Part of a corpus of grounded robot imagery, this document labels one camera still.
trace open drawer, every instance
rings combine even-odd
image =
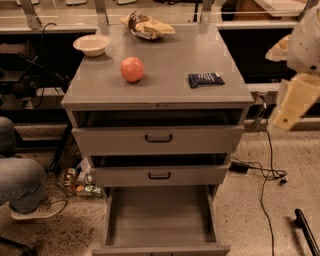
[[[221,184],[226,154],[109,156],[91,168],[101,187]]]
[[[81,153],[94,155],[150,155],[232,153],[243,126],[74,128]]]
[[[206,186],[122,187],[107,198],[106,233],[92,255],[224,256]]]

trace shoe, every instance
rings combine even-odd
[[[67,204],[67,200],[59,199],[57,201],[50,201],[48,199],[42,200],[38,208],[28,214],[21,214],[11,210],[11,217],[15,220],[32,220],[50,218],[59,213]]]

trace cabinet top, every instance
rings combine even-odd
[[[194,104],[252,102],[238,68],[213,24],[173,25],[175,34],[145,40],[123,25],[110,25],[103,34],[110,45],[99,57],[84,57],[62,101],[66,108],[98,109],[122,104]],[[144,77],[128,83],[120,73],[127,57],[139,58]],[[225,84],[191,89],[188,74],[219,73]]]

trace drawer handle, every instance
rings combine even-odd
[[[157,136],[149,136],[148,134],[146,134],[144,136],[144,139],[146,140],[146,142],[149,143],[168,143],[170,141],[172,141],[172,134],[169,134],[168,136],[165,137],[157,137]]]
[[[153,255],[153,253],[151,253],[150,256],[155,256],[155,255]],[[173,253],[170,253],[170,256],[173,256]]]
[[[171,178],[171,173],[168,172],[167,174],[152,174],[148,173],[150,180],[168,180]]]

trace speckled floor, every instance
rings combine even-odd
[[[294,224],[294,210],[303,210],[315,239],[320,244],[320,129],[272,135],[273,166],[288,172],[288,182],[268,181],[264,205],[274,234],[275,255],[312,255],[302,230]],[[27,155],[44,167],[52,153]],[[242,161],[260,162],[270,167],[266,133],[246,132],[234,154]],[[259,171],[229,172],[214,201],[219,240],[231,246],[228,256],[271,256],[272,240],[268,220],[260,204],[264,179]],[[65,196],[49,175],[48,194]],[[15,221],[7,205],[0,207],[0,234],[36,247],[40,256],[91,255],[99,248],[104,223],[104,200],[68,197],[68,205],[47,220]],[[20,255],[0,246],[0,255]]]

